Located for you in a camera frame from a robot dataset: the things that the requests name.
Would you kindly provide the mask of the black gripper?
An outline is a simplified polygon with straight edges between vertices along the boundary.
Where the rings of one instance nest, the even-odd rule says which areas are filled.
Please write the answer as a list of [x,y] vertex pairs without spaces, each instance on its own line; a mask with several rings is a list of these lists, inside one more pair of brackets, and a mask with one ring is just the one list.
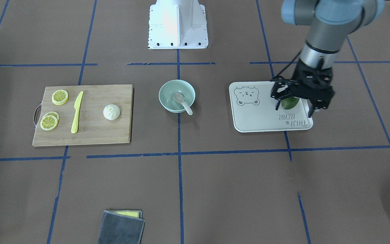
[[306,65],[302,60],[297,62],[291,79],[285,79],[277,74],[271,82],[271,98],[277,101],[275,110],[282,107],[282,100],[290,97],[307,99],[311,105],[308,118],[311,118],[316,109],[327,109],[335,95],[331,86],[333,79],[332,68],[322,69],[324,60],[318,60],[316,67]]

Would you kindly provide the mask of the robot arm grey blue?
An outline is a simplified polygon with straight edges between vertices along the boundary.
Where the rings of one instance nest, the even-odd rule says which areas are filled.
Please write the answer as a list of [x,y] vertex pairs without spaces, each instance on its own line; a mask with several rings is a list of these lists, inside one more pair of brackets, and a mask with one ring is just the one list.
[[309,26],[291,79],[276,75],[270,96],[275,109],[289,98],[309,100],[308,117],[327,109],[335,91],[332,66],[349,34],[374,22],[383,12],[384,0],[285,0],[281,17],[285,23]]

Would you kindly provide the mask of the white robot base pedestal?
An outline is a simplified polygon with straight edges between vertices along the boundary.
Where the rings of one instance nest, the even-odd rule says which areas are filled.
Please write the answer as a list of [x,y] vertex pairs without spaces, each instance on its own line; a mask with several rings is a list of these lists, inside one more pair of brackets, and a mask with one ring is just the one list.
[[209,46],[205,6],[197,0],[157,0],[149,11],[149,49]]

